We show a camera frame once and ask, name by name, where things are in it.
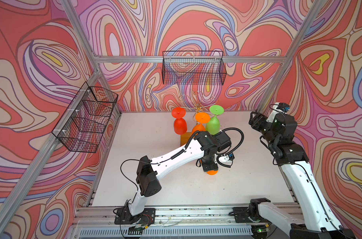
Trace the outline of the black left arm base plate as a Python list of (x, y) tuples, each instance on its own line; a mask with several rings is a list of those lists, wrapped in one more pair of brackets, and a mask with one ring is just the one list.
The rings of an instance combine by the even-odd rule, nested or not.
[(145, 208), (144, 211), (138, 215), (132, 216), (129, 208), (121, 207), (113, 210), (115, 215), (115, 225), (151, 225), (155, 222), (156, 209)]

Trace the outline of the red wine glass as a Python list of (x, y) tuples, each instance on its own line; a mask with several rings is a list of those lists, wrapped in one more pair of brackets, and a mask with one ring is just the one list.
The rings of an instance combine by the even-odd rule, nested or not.
[(187, 132), (187, 122), (184, 119), (184, 116), (186, 115), (186, 110), (181, 107), (174, 108), (172, 110), (172, 117), (175, 118), (174, 121), (174, 131), (178, 135), (182, 135)]

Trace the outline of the orange front wine glass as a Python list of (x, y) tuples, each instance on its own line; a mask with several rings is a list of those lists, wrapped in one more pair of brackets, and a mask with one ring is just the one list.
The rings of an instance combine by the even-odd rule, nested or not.
[(196, 131), (205, 131), (204, 124), (208, 123), (210, 121), (210, 116), (207, 113), (199, 112), (195, 115), (195, 121), (196, 125), (192, 129), (192, 133)]

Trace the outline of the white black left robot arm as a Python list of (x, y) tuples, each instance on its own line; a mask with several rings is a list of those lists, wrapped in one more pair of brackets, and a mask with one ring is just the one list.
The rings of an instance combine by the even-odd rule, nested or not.
[(136, 180), (129, 179), (136, 186), (136, 193), (124, 207), (132, 217), (142, 214), (148, 198), (162, 189), (160, 180), (191, 161), (210, 175), (216, 174), (220, 166), (231, 168), (226, 163), (235, 159), (234, 152), (243, 141), (244, 133), (236, 127), (222, 129), (217, 134), (197, 130), (186, 144), (167, 154), (151, 159), (143, 156), (138, 160)]

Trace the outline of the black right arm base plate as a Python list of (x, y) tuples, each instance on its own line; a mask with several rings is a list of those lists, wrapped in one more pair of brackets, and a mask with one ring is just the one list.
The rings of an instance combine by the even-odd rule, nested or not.
[(262, 217), (251, 216), (248, 212), (248, 207), (234, 207), (229, 213), (233, 216), (236, 223), (256, 223), (256, 224), (267, 224), (269, 221)]

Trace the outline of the green wine glass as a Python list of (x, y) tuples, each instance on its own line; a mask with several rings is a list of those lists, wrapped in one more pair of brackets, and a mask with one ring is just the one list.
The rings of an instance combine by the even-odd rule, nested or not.
[(210, 121), (206, 124), (206, 130), (211, 134), (215, 135), (220, 131), (220, 121), (218, 116), (224, 113), (224, 108), (219, 105), (210, 106), (210, 113), (212, 117)]

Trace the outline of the orange wine glass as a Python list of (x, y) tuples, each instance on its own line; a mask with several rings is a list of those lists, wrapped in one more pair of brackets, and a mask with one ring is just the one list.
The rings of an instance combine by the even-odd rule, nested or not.
[(195, 115), (195, 121), (196, 125), (192, 129), (192, 133), (196, 131), (205, 131), (204, 124), (208, 123), (210, 121), (210, 116), (207, 113), (199, 112)]
[(215, 161), (203, 161), (202, 159), (199, 159), (197, 166), (202, 167), (203, 171), (209, 175), (218, 173), (218, 164)]

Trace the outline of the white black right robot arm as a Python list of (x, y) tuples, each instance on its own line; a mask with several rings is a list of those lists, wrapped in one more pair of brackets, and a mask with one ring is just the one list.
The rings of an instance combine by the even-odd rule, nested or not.
[(266, 198), (252, 199), (249, 215), (266, 219), (291, 239), (354, 239), (352, 230), (342, 226), (325, 200), (311, 170), (305, 150), (293, 142), (297, 122), (277, 110), (269, 117), (252, 112), (251, 127), (262, 134), (264, 144), (285, 175), (302, 210), (303, 219), (281, 210)]

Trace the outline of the aluminium front rail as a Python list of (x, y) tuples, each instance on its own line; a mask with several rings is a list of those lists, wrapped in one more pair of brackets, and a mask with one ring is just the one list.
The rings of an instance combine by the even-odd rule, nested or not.
[(212, 239), (285, 238), (275, 223), (242, 218), (236, 222), (235, 205), (156, 206), (154, 222), (141, 232), (133, 225), (116, 225), (113, 207), (81, 208), (67, 234), (68, 239)]

